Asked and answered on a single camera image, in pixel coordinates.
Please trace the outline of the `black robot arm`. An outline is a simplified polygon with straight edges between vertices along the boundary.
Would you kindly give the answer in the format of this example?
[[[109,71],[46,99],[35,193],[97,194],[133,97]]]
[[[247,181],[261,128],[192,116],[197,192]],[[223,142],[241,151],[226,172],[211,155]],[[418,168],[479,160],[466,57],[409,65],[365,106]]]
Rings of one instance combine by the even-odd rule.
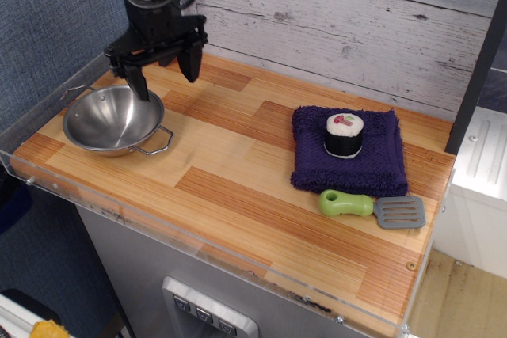
[[[204,15],[183,15],[196,0],[124,0],[126,32],[105,49],[112,73],[127,81],[135,96],[148,101],[142,68],[157,62],[167,66],[174,59],[189,82],[197,80],[204,45]]]

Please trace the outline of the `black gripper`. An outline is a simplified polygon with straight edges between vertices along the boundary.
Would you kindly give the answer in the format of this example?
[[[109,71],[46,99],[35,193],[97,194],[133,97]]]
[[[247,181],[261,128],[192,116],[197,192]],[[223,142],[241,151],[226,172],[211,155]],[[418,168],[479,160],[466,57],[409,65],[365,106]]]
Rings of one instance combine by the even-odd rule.
[[[105,49],[112,72],[125,75],[140,101],[149,101],[142,66],[161,55],[177,54],[180,71],[188,82],[194,83],[200,75],[202,51],[208,42],[206,17],[183,16],[175,1],[149,5],[142,0],[124,0],[128,29]]]

